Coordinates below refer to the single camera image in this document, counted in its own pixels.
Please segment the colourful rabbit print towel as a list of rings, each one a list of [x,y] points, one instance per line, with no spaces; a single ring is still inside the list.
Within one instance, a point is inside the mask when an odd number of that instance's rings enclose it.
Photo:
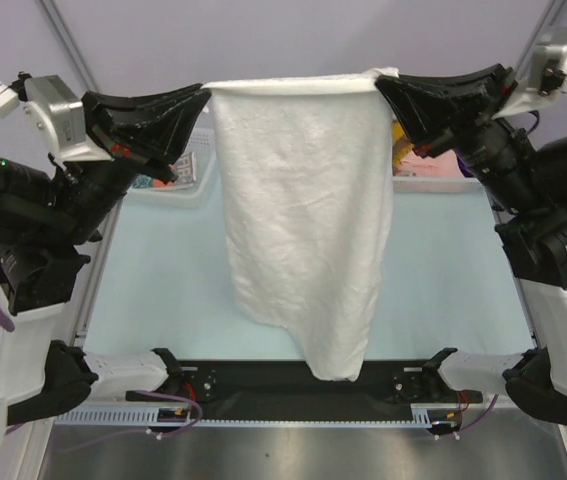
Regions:
[[[137,190],[182,190],[193,188],[197,180],[197,158],[192,151],[184,153],[174,164],[170,166],[176,179],[170,182],[162,182],[149,176],[139,175],[132,184]]]

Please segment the white towel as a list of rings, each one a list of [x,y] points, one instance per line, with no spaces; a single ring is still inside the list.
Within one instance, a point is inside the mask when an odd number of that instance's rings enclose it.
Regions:
[[[382,284],[393,116],[378,77],[207,84],[236,303],[324,381],[358,378]]]

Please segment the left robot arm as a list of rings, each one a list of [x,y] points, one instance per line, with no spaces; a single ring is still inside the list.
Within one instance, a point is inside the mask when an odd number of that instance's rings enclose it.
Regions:
[[[88,354],[54,338],[100,225],[135,179],[177,179],[175,164],[210,99],[199,84],[165,93],[75,95],[58,76],[0,83],[0,117],[22,109],[45,137],[53,174],[0,157],[0,449],[19,427],[92,398],[157,401],[183,433],[203,418],[166,348],[142,355]]]

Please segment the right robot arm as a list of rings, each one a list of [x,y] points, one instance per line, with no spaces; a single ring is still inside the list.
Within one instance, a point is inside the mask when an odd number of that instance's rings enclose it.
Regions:
[[[535,419],[567,426],[567,137],[535,148],[509,122],[548,105],[565,82],[555,73],[531,90],[501,65],[454,77],[376,79],[415,154],[453,151],[508,213],[495,230],[541,339],[510,355],[439,351],[423,377],[434,401],[461,390],[503,395]]]

